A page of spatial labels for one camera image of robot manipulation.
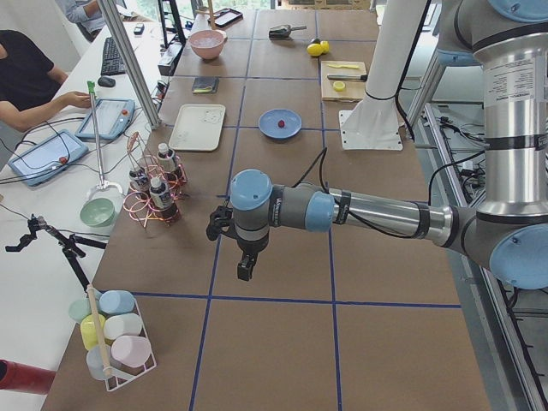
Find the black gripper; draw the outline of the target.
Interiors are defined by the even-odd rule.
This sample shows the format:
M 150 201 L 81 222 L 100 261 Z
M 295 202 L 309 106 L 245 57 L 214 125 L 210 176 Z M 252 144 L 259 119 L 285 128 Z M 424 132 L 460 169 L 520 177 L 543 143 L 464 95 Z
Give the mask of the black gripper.
M 236 240 L 242 251 L 241 260 L 237 265 L 237 277 L 242 281 L 250 281 L 259 253 L 269 243 L 269 228 L 265 227 L 259 231 L 241 229 L 235 223 L 233 210 L 226 205 L 219 205 L 210 214 L 205 232 L 210 241 L 216 241 L 221 235 Z

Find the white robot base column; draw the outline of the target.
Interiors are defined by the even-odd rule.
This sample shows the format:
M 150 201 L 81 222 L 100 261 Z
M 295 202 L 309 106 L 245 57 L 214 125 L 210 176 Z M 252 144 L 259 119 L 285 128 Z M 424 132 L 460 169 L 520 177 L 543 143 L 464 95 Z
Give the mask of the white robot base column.
M 344 113 L 340 127 L 344 150 L 401 151 L 396 95 L 429 6 L 426 0 L 386 3 L 364 98 Z

